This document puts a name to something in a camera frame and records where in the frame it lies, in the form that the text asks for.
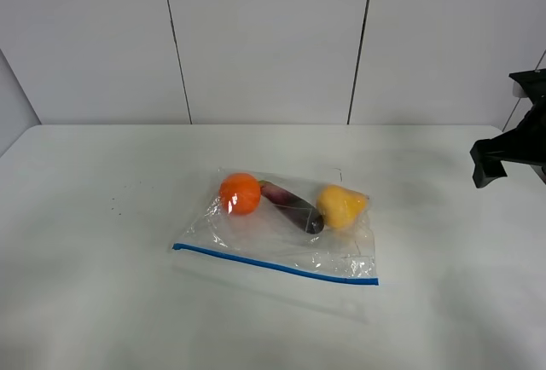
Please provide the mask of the clear zip bag blue seal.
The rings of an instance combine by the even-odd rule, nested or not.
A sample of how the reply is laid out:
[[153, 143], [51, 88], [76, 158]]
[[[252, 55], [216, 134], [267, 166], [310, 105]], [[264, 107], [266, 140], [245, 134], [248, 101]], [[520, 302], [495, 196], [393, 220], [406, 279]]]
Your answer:
[[328, 185], [365, 194], [341, 180], [230, 169], [191, 172], [177, 188], [181, 226], [171, 243], [175, 272], [185, 279], [344, 319], [379, 321], [383, 310], [370, 198], [366, 210], [349, 228], [333, 229], [324, 223], [320, 234], [307, 234], [262, 195], [254, 212], [229, 214], [221, 205], [218, 190], [233, 173], [272, 182], [316, 208], [318, 195]]

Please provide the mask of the yellow toy pear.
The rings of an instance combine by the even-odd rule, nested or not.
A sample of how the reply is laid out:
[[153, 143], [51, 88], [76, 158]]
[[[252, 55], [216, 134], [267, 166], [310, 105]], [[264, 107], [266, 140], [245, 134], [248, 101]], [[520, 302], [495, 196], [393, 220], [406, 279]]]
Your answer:
[[317, 197], [317, 209], [333, 229], [352, 226], [368, 205], [367, 195], [337, 185], [326, 186]]

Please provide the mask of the purple toy eggplant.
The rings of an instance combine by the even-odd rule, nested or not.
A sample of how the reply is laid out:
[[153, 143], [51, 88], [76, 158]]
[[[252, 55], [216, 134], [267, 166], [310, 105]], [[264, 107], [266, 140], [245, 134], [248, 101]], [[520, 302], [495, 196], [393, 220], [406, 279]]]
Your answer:
[[307, 234], [323, 231], [323, 216], [314, 205], [272, 182], [260, 180], [258, 184], [261, 195], [297, 228]]

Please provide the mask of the orange toy fruit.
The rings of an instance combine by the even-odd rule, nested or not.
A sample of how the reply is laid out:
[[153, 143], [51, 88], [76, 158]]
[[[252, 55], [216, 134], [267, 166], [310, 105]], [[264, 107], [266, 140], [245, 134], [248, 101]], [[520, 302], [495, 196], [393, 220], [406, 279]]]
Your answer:
[[222, 207], [233, 215], [248, 215], [254, 212], [261, 199], [258, 180], [248, 173], [233, 173], [221, 183], [218, 196]]

